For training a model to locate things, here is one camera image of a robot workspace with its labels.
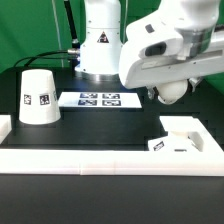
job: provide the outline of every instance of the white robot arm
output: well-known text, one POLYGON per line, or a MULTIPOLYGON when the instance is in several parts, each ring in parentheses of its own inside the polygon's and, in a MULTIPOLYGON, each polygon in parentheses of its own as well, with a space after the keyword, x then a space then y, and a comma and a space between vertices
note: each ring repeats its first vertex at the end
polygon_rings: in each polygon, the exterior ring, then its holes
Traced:
POLYGON ((224 30, 214 32, 220 0, 161 0, 157 11, 127 27, 119 63, 126 88, 146 86, 149 97, 172 104, 188 84, 224 71, 224 30))
POLYGON ((86 39, 80 48, 77 76, 95 80, 118 79, 120 41, 119 0, 84 0, 86 39))

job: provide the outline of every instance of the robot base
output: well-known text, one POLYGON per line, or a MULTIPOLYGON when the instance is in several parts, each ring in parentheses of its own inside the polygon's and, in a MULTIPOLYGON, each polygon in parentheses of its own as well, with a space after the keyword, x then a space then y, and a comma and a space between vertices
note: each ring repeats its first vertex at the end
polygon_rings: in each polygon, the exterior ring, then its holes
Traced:
POLYGON ((96 82, 108 82, 108 81, 118 81, 119 75, 118 74, 112 74, 112 75, 106 75, 106 74, 91 74, 87 72, 81 72, 77 71, 75 69, 75 76, 82 79, 87 79, 90 81, 96 81, 96 82))

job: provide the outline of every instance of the black table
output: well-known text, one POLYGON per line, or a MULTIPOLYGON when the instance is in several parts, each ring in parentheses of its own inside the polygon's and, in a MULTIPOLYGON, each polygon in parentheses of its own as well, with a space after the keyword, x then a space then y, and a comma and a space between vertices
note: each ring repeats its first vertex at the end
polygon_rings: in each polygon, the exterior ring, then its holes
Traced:
MULTIPOLYGON (((18 120, 23 68, 0 76, 0 113, 13 130, 1 148, 147 150, 165 132, 161 115, 199 118, 224 149, 224 96, 203 81, 196 93, 166 106, 137 92, 142 109, 67 108, 50 125, 18 120)), ((119 82, 94 83, 53 69, 62 91, 127 92, 119 82)), ((0 175, 0 223, 223 223, 222 177, 0 175)))

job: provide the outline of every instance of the white paper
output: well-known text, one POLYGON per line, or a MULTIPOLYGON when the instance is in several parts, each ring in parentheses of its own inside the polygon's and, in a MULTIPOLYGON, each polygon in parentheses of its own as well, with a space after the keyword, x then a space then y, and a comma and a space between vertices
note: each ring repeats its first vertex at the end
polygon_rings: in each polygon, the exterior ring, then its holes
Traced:
POLYGON ((137 93, 62 92, 59 107, 141 108, 137 93))

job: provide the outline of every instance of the upside-down cup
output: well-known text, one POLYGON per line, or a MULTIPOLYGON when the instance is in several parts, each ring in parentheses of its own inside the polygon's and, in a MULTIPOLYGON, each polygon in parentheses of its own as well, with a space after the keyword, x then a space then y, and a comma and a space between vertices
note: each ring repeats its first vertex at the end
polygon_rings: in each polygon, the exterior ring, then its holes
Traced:
POLYGON ((41 125, 61 117, 52 71, 31 69, 22 72, 19 120, 41 125))

